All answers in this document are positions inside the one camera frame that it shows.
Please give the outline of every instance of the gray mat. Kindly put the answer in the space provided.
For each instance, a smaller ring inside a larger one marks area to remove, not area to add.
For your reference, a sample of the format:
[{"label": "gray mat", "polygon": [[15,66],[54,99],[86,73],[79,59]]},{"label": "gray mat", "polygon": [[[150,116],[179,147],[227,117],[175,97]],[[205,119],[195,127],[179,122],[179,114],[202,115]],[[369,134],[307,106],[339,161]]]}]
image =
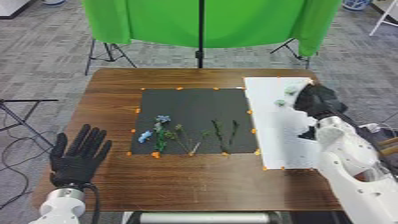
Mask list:
[{"label": "gray mat", "polygon": [[[141,93],[140,114],[136,119],[136,132],[133,135],[131,152],[134,154],[149,154],[154,149],[156,135],[149,138],[149,141],[140,144],[140,133],[147,130],[152,132],[154,117],[157,115],[170,116],[170,122],[163,127],[173,131],[177,124],[182,125],[184,134],[179,133],[179,139],[191,151],[197,142],[200,147],[197,154],[220,154],[221,150],[227,153],[252,153],[257,149],[255,137],[250,133],[252,122],[250,115],[246,114],[248,105],[245,99],[245,93],[239,89],[184,89],[181,91],[154,90],[149,89]],[[220,149],[220,141],[214,135],[214,127],[211,120],[216,120],[221,124],[221,145],[225,149]],[[232,121],[236,121],[236,135],[232,135]],[[207,131],[209,136],[202,140],[200,132]],[[166,140],[165,154],[184,154],[184,149],[173,140]]]}]

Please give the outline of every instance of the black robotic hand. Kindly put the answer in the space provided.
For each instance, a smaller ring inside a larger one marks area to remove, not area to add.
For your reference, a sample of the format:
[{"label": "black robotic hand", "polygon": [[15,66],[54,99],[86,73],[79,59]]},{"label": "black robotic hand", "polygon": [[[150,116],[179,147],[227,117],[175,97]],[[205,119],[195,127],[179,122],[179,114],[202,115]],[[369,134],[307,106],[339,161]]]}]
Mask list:
[{"label": "black robotic hand", "polygon": [[337,100],[333,91],[324,86],[310,84],[298,94],[292,108],[317,120],[335,115],[335,112],[342,114],[348,109]]},{"label": "black robotic hand", "polygon": [[70,147],[65,151],[67,137],[60,133],[56,136],[56,143],[49,153],[51,171],[49,180],[54,187],[63,187],[70,184],[79,187],[90,183],[95,169],[106,158],[111,147],[111,141],[104,140],[106,131],[92,128],[85,124],[72,141]]}]

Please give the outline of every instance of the white board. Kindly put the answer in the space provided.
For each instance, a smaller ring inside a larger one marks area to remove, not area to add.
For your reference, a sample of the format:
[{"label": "white board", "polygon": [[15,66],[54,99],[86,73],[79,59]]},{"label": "white board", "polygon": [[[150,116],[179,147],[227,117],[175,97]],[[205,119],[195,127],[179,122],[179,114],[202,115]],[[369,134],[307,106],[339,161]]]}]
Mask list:
[{"label": "white board", "polygon": [[[319,145],[316,141],[296,136],[308,130],[316,120],[292,109],[298,92],[308,78],[245,78],[245,96],[252,110],[257,144],[266,169],[308,169],[316,167]],[[296,87],[296,94],[284,93],[285,88]]]}]

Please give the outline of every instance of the green backdrop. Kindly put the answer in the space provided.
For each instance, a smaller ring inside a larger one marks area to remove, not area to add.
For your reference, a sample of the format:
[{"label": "green backdrop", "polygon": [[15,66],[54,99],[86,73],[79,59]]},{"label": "green backdrop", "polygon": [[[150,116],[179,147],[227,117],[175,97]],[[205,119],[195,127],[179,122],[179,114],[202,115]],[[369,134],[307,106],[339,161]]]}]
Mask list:
[{"label": "green backdrop", "polygon": [[[340,0],[205,0],[204,47],[300,41],[317,51]],[[93,38],[197,47],[198,0],[83,0]]]}]

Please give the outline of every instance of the gray carpet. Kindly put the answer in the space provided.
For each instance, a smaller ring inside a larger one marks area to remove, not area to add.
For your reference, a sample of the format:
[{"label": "gray carpet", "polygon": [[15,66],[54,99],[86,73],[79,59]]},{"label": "gray carpet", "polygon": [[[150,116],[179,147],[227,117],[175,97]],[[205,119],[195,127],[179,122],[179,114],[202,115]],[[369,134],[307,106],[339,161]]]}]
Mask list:
[{"label": "gray carpet", "polygon": [[[348,115],[358,123],[380,122],[398,111],[398,29],[383,25],[374,37],[367,36],[378,16],[371,8],[364,12],[339,10],[319,55],[310,63],[323,84],[337,90],[349,106]],[[88,44],[90,31],[78,0],[67,0],[60,7],[46,7],[37,1],[14,20],[0,21],[0,98],[60,100],[44,103],[31,116],[30,124],[38,131],[60,132],[70,119],[90,79],[90,76],[83,76]],[[301,68],[285,49],[269,55],[275,46],[205,50],[205,67]],[[133,41],[122,49],[138,67],[195,67],[191,48]],[[93,62],[90,73],[97,67],[127,67],[127,62],[122,59],[111,64]],[[17,113],[28,110],[24,104],[8,106]],[[398,116],[387,124],[398,127]],[[10,132],[17,137],[30,136],[22,128]],[[46,133],[47,138],[53,138],[51,132]],[[6,133],[0,133],[0,152],[12,140]],[[30,144],[22,142],[12,147],[6,158],[10,164],[42,152]],[[46,164],[42,156],[17,166],[30,178],[30,190]],[[22,178],[10,171],[1,171],[0,180],[1,204],[21,191]],[[30,199],[30,195],[22,196],[0,210],[3,224],[28,223],[37,218]],[[101,223],[117,223],[115,220],[118,214],[102,215]]]}]

